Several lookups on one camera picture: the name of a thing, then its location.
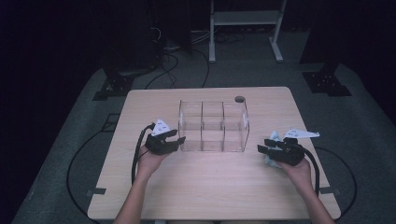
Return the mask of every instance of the small round object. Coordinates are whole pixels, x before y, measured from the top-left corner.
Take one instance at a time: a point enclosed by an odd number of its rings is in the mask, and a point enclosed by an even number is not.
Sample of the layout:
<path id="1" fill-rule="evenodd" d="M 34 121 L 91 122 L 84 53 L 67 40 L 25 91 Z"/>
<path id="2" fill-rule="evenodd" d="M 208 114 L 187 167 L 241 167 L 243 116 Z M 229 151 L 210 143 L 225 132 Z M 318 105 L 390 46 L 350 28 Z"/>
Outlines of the small round object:
<path id="1" fill-rule="evenodd" d="M 235 101 L 237 102 L 237 103 L 244 103 L 245 102 L 245 97 L 243 97 L 243 96 L 235 96 Z"/>

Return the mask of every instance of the floor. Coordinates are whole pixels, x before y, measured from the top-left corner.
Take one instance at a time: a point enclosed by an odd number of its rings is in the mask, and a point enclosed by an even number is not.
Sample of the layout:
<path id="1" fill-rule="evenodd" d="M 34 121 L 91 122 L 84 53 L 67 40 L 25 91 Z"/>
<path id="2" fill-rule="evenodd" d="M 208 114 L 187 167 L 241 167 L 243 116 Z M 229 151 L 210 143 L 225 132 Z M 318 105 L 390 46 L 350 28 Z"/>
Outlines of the floor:
<path id="1" fill-rule="evenodd" d="M 307 130 L 321 134 L 313 143 L 318 147 L 319 159 L 332 189 L 337 192 L 335 197 L 342 211 L 348 209 L 357 193 L 356 201 L 338 223 L 393 223 L 396 220 L 391 209 L 396 202 L 395 126 L 364 89 L 359 76 L 342 64 L 335 75 L 351 96 L 331 97 L 310 91 L 302 72 L 318 71 L 322 64 L 299 64 L 308 32 L 279 35 L 283 63 L 275 61 L 269 35 L 239 35 L 241 40 L 233 44 L 217 44 L 217 61 L 212 64 L 206 61 L 207 42 L 194 45 L 199 51 L 192 53 L 170 52 L 172 56 L 163 56 L 163 68 L 170 70 L 175 66 L 172 71 L 162 75 L 164 70 L 160 67 L 136 78 L 132 89 L 202 88 L 204 84 L 205 88 L 290 88 Z M 93 223 L 84 213 L 112 139 L 112 132 L 100 130 L 109 114 L 121 112 L 125 100 L 119 96 L 93 101 L 105 80 L 101 69 L 92 74 L 12 223 Z M 356 189 L 353 178 L 357 181 Z M 99 222 L 111 223 L 111 220 Z M 309 221 L 271 220 L 270 223 Z"/>

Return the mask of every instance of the human hand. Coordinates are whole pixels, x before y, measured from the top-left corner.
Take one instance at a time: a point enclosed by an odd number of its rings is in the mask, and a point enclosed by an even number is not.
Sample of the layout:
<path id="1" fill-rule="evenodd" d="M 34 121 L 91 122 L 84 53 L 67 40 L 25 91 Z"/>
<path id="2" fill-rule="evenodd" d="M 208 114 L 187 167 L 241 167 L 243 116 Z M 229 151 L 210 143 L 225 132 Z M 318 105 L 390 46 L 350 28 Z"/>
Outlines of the human hand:
<path id="1" fill-rule="evenodd" d="M 151 175 L 160 167 L 161 162 L 169 154 L 156 155 L 150 152 L 145 146 L 139 149 L 139 161 L 137 163 L 136 178 L 149 179 Z"/>
<path id="2" fill-rule="evenodd" d="M 290 166 L 284 162 L 277 161 L 277 164 L 285 170 L 291 182 L 300 194 L 314 191 L 311 180 L 311 165 L 307 159 L 303 159 L 295 166 Z"/>

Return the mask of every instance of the forearm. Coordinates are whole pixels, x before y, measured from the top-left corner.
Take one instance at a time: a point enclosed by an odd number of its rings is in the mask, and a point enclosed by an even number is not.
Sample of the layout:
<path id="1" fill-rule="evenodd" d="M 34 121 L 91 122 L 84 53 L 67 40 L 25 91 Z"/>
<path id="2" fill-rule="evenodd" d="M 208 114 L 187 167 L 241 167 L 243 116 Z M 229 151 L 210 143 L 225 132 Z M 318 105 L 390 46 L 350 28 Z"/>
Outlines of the forearm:
<path id="1" fill-rule="evenodd" d="M 129 190 L 128 196 L 114 220 L 115 224 L 139 224 L 142 214 L 143 201 L 145 198 L 146 186 L 149 179 L 147 177 L 134 180 Z"/>
<path id="2" fill-rule="evenodd" d="M 335 223 L 326 207 L 323 205 L 322 201 L 319 199 L 318 195 L 314 190 L 306 190 L 305 192 L 300 192 L 304 199 L 304 202 L 308 208 L 309 216 L 313 224 L 327 224 Z"/>

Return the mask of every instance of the clear acrylic box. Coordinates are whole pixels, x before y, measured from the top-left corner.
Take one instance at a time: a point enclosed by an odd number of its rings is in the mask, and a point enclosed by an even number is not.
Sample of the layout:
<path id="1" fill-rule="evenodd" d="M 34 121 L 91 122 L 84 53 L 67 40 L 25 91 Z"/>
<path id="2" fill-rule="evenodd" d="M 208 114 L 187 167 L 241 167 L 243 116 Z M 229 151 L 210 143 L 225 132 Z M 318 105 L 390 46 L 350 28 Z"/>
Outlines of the clear acrylic box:
<path id="1" fill-rule="evenodd" d="M 180 101 L 178 134 L 183 151 L 243 152 L 248 140 L 246 102 Z"/>

